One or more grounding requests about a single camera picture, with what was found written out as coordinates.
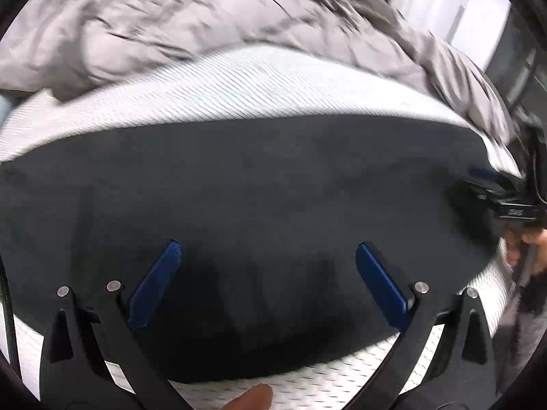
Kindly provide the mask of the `right hand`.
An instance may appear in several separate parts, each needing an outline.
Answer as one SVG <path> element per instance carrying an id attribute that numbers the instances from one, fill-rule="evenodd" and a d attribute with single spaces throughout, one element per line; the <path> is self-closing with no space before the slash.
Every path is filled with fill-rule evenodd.
<path id="1" fill-rule="evenodd" d="M 539 275 L 545 272 L 547 267 L 547 231 L 546 229 L 524 229 L 520 233 L 509 229 L 504 231 L 506 245 L 506 260 L 509 265 L 515 267 L 521 259 L 535 252 L 535 258 L 531 273 Z"/>

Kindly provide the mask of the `left hand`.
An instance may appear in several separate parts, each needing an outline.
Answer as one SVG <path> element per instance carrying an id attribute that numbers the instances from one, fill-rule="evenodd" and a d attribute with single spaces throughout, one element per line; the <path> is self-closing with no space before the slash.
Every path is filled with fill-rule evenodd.
<path id="1" fill-rule="evenodd" d="M 267 384 L 258 384 L 228 402 L 223 410 L 269 410 L 274 398 L 272 387 Z"/>

